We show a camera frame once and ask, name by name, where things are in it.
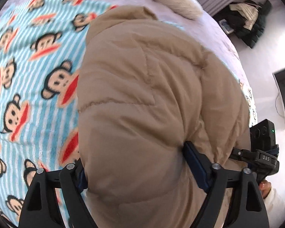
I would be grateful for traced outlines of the white sleeved right forearm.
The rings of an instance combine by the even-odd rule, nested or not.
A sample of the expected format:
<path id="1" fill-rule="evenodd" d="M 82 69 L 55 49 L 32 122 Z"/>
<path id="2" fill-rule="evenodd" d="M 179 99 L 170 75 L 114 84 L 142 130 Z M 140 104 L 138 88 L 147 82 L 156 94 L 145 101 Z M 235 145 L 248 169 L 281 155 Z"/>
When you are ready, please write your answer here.
<path id="1" fill-rule="evenodd" d="M 270 228 L 278 228 L 285 221 L 285 200 L 277 193 L 275 188 L 271 188 L 269 194 L 264 199 Z"/>

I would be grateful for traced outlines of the person right hand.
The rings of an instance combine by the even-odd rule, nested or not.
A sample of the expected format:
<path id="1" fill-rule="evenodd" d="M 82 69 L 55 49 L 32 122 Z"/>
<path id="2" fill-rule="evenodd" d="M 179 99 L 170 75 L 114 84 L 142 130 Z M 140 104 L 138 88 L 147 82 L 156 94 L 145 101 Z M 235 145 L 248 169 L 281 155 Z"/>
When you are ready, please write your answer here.
<path id="1" fill-rule="evenodd" d="M 272 187 L 271 183 L 268 182 L 267 180 L 263 180 L 260 182 L 259 189 L 260 189 L 263 199 L 267 198 L 268 194 L 271 191 L 271 187 Z"/>

